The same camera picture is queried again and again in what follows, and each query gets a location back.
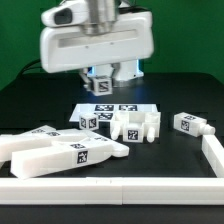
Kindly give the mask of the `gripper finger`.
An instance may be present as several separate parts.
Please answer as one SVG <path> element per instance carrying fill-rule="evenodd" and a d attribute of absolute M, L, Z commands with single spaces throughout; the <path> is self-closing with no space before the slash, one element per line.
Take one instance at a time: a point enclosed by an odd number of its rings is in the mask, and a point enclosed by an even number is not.
<path fill-rule="evenodd" d="M 83 86 L 87 91 L 92 91 L 93 90 L 93 80 L 87 77 L 87 74 L 81 70 L 79 72 L 79 76 L 81 77 L 83 81 Z"/>
<path fill-rule="evenodd" d="M 114 87 L 121 87 L 122 82 L 118 80 L 118 75 L 121 69 L 121 65 L 119 63 L 113 63 L 112 64 L 112 74 L 111 74 L 111 79 Z"/>

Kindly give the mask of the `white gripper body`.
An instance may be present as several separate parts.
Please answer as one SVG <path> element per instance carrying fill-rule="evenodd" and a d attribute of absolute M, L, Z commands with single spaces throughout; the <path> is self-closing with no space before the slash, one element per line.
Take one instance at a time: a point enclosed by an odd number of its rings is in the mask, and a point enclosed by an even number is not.
<path fill-rule="evenodd" d="M 115 0 L 64 0 L 41 15 L 42 67 L 49 73 L 148 58 L 152 13 L 122 13 Z"/>

